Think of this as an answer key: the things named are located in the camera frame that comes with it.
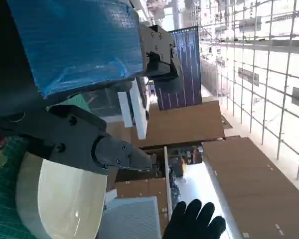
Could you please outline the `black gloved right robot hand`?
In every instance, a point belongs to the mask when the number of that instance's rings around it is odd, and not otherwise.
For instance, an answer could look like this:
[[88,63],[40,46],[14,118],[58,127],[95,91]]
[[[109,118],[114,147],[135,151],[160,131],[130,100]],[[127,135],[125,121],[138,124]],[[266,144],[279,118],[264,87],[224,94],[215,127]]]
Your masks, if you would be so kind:
[[164,239],[219,239],[226,230],[222,216],[212,217],[213,203],[205,205],[199,199],[189,204],[179,202],[173,210],[171,219],[164,231]]

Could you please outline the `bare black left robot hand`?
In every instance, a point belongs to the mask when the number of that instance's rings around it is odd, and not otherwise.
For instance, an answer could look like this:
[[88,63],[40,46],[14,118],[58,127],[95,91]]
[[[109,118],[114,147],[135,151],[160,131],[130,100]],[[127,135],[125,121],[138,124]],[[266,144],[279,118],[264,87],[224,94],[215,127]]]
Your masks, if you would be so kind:
[[140,77],[183,89],[173,36],[140,23],[119,0],[0,0],[0,136],[29,138],[33,154],[106,175],[148,171],[150,157],[114,139],[106,122],[64,101]]

